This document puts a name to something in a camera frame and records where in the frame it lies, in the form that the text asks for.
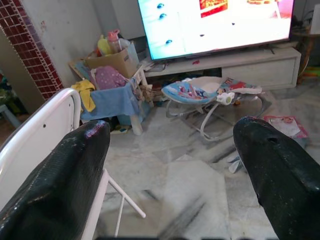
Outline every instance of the marble floor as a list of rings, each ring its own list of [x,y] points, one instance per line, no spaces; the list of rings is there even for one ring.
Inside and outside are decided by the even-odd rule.
[[[296,116],[309,133],[306,150],[320,163],[320,81],[264,93],[272,106],[264,115]],[[253,114],[258,102],[227,106],[218,112],[230,121]],[[232,138],[206,144],[180,119],[155,107],[143,122],[144,133],[112,135],[105,166],[109,174],[146,212],[140,218],[124,205],[120,237],[185,237],[189,240],[277,239],[259,206],[247,173],[229,172],[237,154]],[[231,126],[213,119],[212,134]],[[121,197],[108,186],[96,236],[112,236]]]

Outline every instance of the yellow bottle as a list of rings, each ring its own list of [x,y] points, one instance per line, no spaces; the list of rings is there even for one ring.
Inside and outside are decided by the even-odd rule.
[[[100,36],[100,39],[98,41],[98,49],[102,55],[112,54],[108,40],[105,39],[103,35]]]

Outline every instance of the yellow cloth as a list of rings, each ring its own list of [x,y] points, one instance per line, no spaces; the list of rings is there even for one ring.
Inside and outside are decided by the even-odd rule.
[[[77,90],[80,94],[82,103],[88,112],[92,112],[95,108],[95,102],[90,96],[90,92],[96,90],[95,86],[88,80],[78,81],[75,85],[71,86],[73,89]]]

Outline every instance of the pink bag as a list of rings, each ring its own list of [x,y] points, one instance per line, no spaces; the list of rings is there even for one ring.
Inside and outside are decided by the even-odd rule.
[[[100,66],[91,70],[90,81],[96,90],[114,89],[123,87],[129,81],[112,66]]]

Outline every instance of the white wall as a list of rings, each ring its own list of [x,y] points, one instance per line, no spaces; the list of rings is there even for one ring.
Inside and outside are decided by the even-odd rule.
[[[24,0],[23,5],[63,86],[70,87],[76,78],[68,62],[92,52],[101,34],[92,1]]]
[[[145,35],[137,0],[93,0],[103,33],[120,29],[126,39]]]

